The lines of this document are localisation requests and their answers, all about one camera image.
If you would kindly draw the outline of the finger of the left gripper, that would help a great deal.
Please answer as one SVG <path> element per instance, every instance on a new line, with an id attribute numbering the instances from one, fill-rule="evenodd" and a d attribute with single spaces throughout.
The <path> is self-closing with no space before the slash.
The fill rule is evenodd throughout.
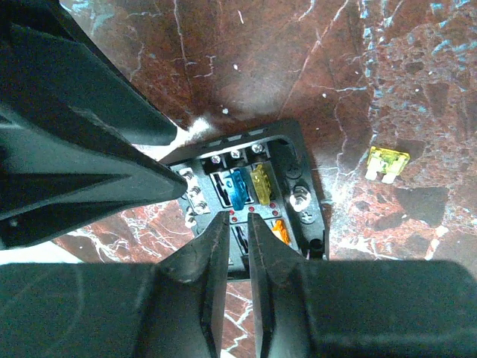
<path id="1" fill-rule="evenodd" d="M 22 24 L 1 24 L 1 246 L 46 242 L 186 191 L 91 110 L 67 104 L 22 59 Z"/>
<path id="2" fill-rule="evenodd" d="M 58 1 L 22 2 L 22 59 L 59 98 L 91 110 L 140 145 L 169 145 L 177 127 L 107 59 Z"/>

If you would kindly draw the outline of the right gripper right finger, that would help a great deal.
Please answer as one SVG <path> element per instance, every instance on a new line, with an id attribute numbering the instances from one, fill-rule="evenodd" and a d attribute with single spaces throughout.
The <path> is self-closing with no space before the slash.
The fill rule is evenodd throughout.
<path id="1" fill-rule="evenodd" d="M 309 333 L 298 263 L 301 256 L 247 217 L 257 357 L 307 357 Z"/>

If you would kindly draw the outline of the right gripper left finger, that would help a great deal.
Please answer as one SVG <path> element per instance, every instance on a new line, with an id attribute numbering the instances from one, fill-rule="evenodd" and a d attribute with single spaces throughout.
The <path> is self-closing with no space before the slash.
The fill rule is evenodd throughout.
<path id="1" fill-rule="evenodd" d="M 230 250 L 229 214 L 163 260 L 154 293 L 155 357 L 219 357 Z"/>

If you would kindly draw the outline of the blue blade fuse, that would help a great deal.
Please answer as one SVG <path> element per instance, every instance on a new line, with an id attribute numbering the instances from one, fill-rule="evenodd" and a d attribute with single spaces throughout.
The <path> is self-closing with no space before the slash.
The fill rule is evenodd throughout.
<path id="1" fill-rule="evenodd" d="M 224 181 L 233 209 L 237 211 L 243 210 L 249 200 L 249 194 L 241 170 L 234 169 L 225 177 Z"/>

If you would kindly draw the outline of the black fuse box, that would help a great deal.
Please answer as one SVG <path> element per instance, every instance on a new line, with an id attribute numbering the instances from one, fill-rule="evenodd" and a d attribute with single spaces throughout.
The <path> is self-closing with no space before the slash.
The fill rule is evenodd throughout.
<path id="1" fill-rule="evenodd" d="M 298 121 L 282 120 L 187 145 L 163 162 L 186 180 L 188 189 L 178 203 L 194 235 L 200 235 L 217 213 L 228 213 L 229 281 L 250 277 L 251 213 L 298 254 L 328 258 L 329 230 Z"/>

